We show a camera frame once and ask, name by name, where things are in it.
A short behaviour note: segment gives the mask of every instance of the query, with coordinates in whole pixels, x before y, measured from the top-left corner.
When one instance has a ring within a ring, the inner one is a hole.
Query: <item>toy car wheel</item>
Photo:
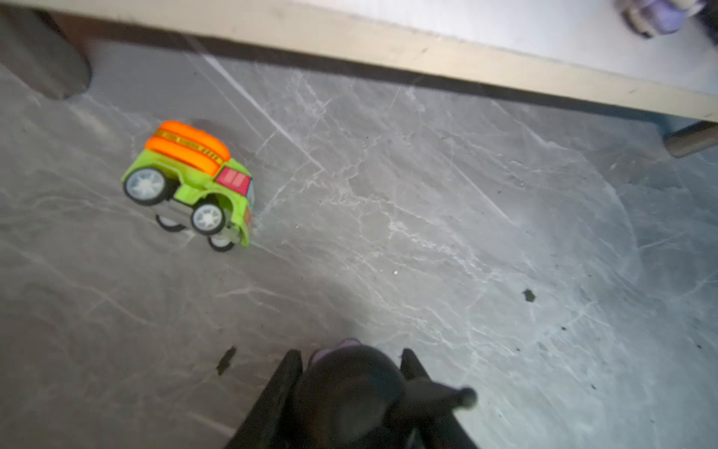
[[[234,242],[224,236],[207,237],[207,241],[210,242],[212,249],[219,253],[229,251],[234,247]]]
[[[139,205],[155,205],[166,200],[174,190],[175,183],[168,180],[158,169],[139,168],[125,179],[125,195]]]
[[[203,236],[212,236],[224,227],[224,212],[214,203],[200,203],[192,212],[192,227]]]
[[[167,232],[180,232],[182,229],[185,229],[185,227],[178,222],[163,216],[155,215],[154,219],[157,220],[159,227]]]

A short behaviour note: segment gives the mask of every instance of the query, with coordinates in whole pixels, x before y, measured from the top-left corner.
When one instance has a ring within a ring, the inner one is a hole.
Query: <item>beige wooden board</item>
[[[718,97],[281,0],[13,0],[66,14],[718,121]]]

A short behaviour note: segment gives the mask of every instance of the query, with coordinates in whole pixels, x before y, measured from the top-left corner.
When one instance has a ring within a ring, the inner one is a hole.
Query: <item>marble floor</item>
[[[79,24],[87,93],[48,101],[0,68],[2,447],[221,448],[285,351],[350,335],[476,388],[459,419],[484,449],[714,447],[718,152],[673,159],[649,121],[480,86]],[[254,174],[250,248],[216,254],[123,196],[166,119]]]

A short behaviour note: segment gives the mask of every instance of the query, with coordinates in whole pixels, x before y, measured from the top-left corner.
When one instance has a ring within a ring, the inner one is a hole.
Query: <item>toy car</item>
[[[222,142],[199,129],[163,123],[122,184],[131,200],[152,208],[165,231],[192,227],[219,252],[249,245],[252,175]]]

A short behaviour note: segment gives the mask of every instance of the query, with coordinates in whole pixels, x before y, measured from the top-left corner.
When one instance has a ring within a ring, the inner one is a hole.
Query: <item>orange truck top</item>
[[[225,145],[204,131],[178,121],[165,121],[145,145],[150,151],[164,154],[210,176],[230,159]]]

